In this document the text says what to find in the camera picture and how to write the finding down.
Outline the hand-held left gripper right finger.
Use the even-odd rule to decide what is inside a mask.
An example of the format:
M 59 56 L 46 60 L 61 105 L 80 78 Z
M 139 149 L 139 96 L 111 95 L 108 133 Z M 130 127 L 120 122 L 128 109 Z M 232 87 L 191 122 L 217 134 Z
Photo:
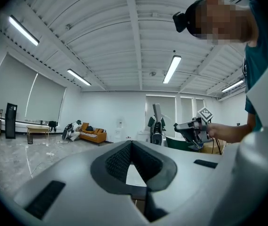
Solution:
M 238 222 L 235 164 L 238 145 L 222 155 L 134 141 L 133 158 L 149 170 L 146 208 L 136 226 L 231 226 Z

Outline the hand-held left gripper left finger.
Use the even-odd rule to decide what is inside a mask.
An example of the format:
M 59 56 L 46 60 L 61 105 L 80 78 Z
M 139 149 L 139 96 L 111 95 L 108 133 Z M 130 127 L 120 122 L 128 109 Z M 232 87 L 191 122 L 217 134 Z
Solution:
M 37 196 L 49 184 L 63 184 L 39 223 L 47 226 L 144 226 L 146 218 L 129 195 L 110 194 L 94 181 L 90 166 L 98 156 L 121 143 L 101 146 L 69 155 L 23 184 L 14 201 L 32 215 Z

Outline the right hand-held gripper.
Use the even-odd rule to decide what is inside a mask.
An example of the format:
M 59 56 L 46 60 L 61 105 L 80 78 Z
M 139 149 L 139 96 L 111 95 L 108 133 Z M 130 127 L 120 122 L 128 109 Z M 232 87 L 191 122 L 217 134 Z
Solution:
M 211 142 L 210 136 L 207 132 L 208 123 L 211 123 L 213 114 L 207 107 L 197 111 L 196 117 L 191 121 L 182 124 L 174 124 L 174 130 L 181 133 L 189 145 L 190 150 L 200 150 L 203 148 L 204 143 Z

